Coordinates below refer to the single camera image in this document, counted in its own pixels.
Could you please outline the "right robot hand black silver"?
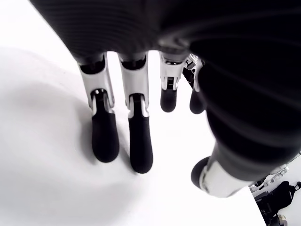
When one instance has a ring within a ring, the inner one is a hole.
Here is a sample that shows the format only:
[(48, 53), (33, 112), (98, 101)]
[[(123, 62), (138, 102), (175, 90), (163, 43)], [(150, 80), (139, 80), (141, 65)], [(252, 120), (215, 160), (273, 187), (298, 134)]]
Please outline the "right robot hand black silver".
[(262, 187), (266, 187), (269, 184), (269, 179), (263, 178), (259, 181), (256, 181), (254, 184), (249, 186), (250, 190), (259, 190)]

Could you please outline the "left robot hand black silver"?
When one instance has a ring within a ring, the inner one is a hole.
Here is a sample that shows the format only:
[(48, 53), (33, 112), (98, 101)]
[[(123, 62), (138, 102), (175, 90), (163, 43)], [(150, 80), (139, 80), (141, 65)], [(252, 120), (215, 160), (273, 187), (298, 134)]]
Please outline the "left robot hand black silver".
[(77, 61), (102, 162), (119, 152), (107, 52), (118, 54), (129, 110), (130, 162), (153, 163), (148, 52), (160, 54), (161, 108), (193, 73), (190, 110), (206, 111), (216, 143), (192, 170), (195, 186), (229, 197), (301, 148), (301, 3), (298, 0), (34, 0)]

